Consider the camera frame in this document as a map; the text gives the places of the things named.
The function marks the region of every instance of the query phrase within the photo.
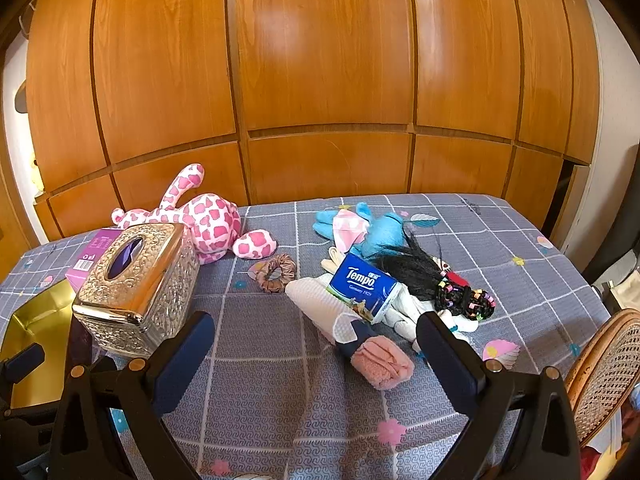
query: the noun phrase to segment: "blue plush toy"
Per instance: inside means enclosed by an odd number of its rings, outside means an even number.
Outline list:
[[[368,260],[374,254],[382,251],[382,246],[404,245],[404,235],[402,234],[402,217],[396,213],[385,213],[379,218],[373,218],[371,209],[366,202],[358,202],[356,213],[369,221],[369,229],[364,241],[351,246],[350,253]],[[337,211],[319,211],[316,213],[316,222],[313,225],[314,231],[323,238],[334,239],[334,217]]]

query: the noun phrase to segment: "gold box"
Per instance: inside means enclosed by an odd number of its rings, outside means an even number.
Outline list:
[[[74,315],[103,348],[147,357],[181,329],[199,264],[182,224],[123,231],[78,291]]]
[[[4,333],[0,361],[15,356],[31,343],[38,343],[44,350],[44,362],[14,385],[11,408],[52,402],[62,395],[71,304],[75,296],[71,284],[62,280],[12,314]]]

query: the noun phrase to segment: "wooden panel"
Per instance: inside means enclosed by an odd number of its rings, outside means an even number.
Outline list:
[[[58,229],[58,226],[53,219],[47,200],[36,202],[33,207],[36,210],[36,215],[38,215],[38,219],[44,229],[44,234],[47,235],[49,242],[60,240],[60,238],[62,238],[62,233],[60,233],[60,229]]]
[[[527,148],[516,148],[505,199],[538,229],[558,186],[562,158]]]
[[[237,0],[248,129],[408,123],[407,0]]]
[[[520,95],[515,1],[415,1],[418,124],[513,139]]]
[[[119,207],[109,175],[67,189],[49,203],[65,237],[113,225],[111,212]]]
[[[584,194],[584,188],[587,186],[587,178],[589,176],[588,166],[574,166],[574,170],[571,174],[571,180],[569,181],[569,187],[566,190],[564,196],[564,202],[562,202],[562,209],[556,220],[553,231],[549,239],[551,243],[557,248],[561,248],[562,244],[566,240],[569,234],[569,229],[574,223],[575,215],[578,212],[580,201]]]
[[[418,135],[412,193],[483,193],[500,196],[511,145],[490,140]]]
[[[14,268],[22,254],[29,249],[30,244],[14,214],[12,200],[0,175],[0,283]]]
[[[406,190],[411,135],[338,132],[249,142],[258,203]],[[279,153],[287,153],[279,161]]]
[[[200,187],[185,193],[180,199],[180,204],[202,193],[216,193],[238,205],[247,205],[238,144],[227,142],[174,153],[126,170],[116,171],[113,177],[125,208],[151,210],[158,207],[164,192],[178,172],[194,163],[203,165],[204,181]]]
[[[571,111],[571,46],[562,0],[518,0],[524,42],[519,139],[564,152]]]
[[[45,189],[105,166],[89,59],[93,0],[38,0],[27,50],[27,105]]]
[[[94,55],[112,162],[234,130],[224,0],[97,0]]]
[[[598,129],[600,68],[587,0],[564,0],[574,54],[574,104],[565,153],[591,162]]]

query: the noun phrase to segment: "barcode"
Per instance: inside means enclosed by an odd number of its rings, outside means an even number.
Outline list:
[[[75,270],[89,270],[94,263],[89,260],[78,260],[74,265]]]

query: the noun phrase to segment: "pink fluffy sock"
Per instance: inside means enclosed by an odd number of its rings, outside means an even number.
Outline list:
[[[377,390],[389,390],[411,378],[414,364],[383,335],[367,339],[351,356],[351,364]]]

